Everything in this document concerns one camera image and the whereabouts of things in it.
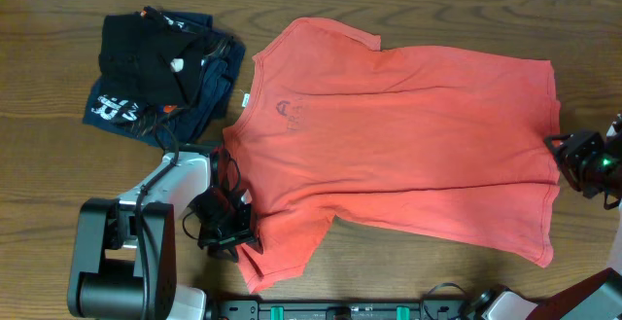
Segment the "red t-shirt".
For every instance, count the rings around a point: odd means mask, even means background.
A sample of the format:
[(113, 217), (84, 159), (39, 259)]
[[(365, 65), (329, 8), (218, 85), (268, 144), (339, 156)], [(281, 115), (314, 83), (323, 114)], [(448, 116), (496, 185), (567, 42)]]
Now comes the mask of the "red t-shirt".
[(300, 276), (334, 219), (493, 248), (539, 267), (560, 177), (552, 64), (298, 18), (254, 58), (224, 131), (261, 249), (239, 247), (252, 293)]

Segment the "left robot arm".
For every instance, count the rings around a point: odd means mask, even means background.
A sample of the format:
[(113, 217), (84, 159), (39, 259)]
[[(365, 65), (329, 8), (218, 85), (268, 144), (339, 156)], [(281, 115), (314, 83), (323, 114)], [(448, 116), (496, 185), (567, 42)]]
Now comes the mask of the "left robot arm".
[(175, 223), (198, 219), (197, 246), (238, 262), (261, 253), (258, 218), (235, 159), (224, 148), (186, 144), (130, 191), (91, 198), (80, 210), (67, 306), (94, 319), (211, 319), (205, 292), (178, 284)]

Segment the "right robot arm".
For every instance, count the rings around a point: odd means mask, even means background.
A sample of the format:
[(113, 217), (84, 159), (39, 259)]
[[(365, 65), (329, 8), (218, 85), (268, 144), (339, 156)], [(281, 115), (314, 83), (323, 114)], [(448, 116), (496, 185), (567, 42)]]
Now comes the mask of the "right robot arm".
[[(570, 187), (586, 198), (602, 196), (606, 211), (621, 210), (621, 116), (606, 135), (593, 130), (544, 139)], [(621, 232), (614, 237), (606, 268), (540, 302), (507, 288), (491, 289), (462, 308), (462, 319), (619, 319), (621, 317)]]

